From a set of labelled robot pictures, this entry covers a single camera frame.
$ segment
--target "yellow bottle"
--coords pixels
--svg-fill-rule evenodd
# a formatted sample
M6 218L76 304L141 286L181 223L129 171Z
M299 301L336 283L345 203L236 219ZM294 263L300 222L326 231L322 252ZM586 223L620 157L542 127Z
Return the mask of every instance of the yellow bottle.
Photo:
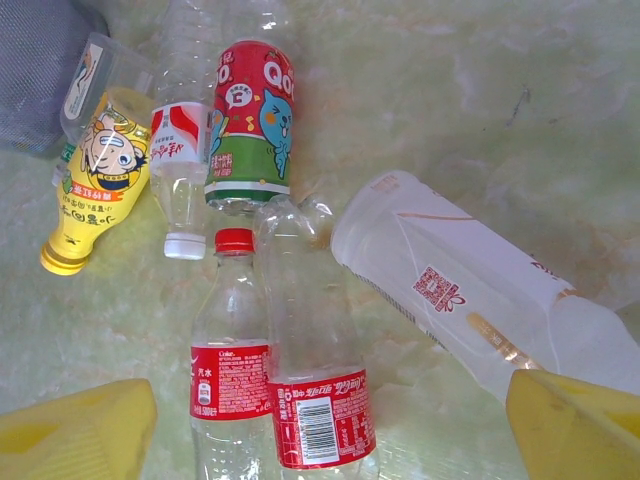
M40 262L58 275L87 263L100 234L122 222L149 181L149 118L153 101L133 89L103 94L58 185L58 228Z
M0 415L0 478L134 480L156 418L151 385L140 378Z
M640 479L640 396L516 370L507 416L531 480Z

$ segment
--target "white bottle cap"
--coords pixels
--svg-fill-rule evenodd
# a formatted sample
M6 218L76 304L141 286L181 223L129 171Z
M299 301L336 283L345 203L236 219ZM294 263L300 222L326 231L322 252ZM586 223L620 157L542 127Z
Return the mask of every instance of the white bottle cap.
M168 233L164 256L182 260L201 260L207 251L205 237L193 233Z

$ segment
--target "marble floor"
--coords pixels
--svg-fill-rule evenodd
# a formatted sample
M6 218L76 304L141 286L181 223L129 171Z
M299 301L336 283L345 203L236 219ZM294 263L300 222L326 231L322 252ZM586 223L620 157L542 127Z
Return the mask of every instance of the marble floor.
M157 55L166 1L98 2ZM298 0L292 194L340 212L385 169L420 177L640 338L640 9L633 0ZM145 377L159 408L145 479L193 478L191 320L215 276L162 255L148 189L73 278L39 265L53 162L0 161L0 412ZM210 212L210 234L228 220ZM525 480L503 407L356 279L381 478Z

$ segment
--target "empty plastic bottle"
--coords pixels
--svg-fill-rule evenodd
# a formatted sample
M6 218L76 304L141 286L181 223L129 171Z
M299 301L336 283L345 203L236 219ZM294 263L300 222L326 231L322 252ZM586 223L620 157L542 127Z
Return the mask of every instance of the empty plastic bottle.
M55 187L64 177L71 156L93 119L104 91L109 86L109 79L117 78L121 75L120 71L131 68L130 63L123 60L128 58L129 51L119 42L98 32L89 35L64 104L60 109L60 125L67 136L67 143L60 154L51 179ZM142 87L151 81L152 77L141 69L134 86Z
M254 212L289 193L297 44L283 0L219 3L225 47L218 63L209 205Z
M151 189L169 223L164 253L205 254L205 155L220 48L218 2L171 0L162 25L152 119Z
M640 394L640 347L614 312L408 172L362 187L331 248L503 403L522 368Z
M377 479L366 371L342 269L278 196L255 218L269 313L269 395L283 480Z
M267 328L251 230L216 235L218 273L193 325L191 427L199 480L275 478Z

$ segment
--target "blue cartoon cat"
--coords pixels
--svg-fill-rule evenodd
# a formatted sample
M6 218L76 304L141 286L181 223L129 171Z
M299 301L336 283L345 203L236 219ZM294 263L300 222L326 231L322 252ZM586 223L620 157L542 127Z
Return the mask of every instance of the blue cartoon cat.
M264 104L260 109L260 128L267 141L273 145L274 162L278 176L283 179L291 153L291 126L293 116L289 103L276 97L269 90L264 91Z

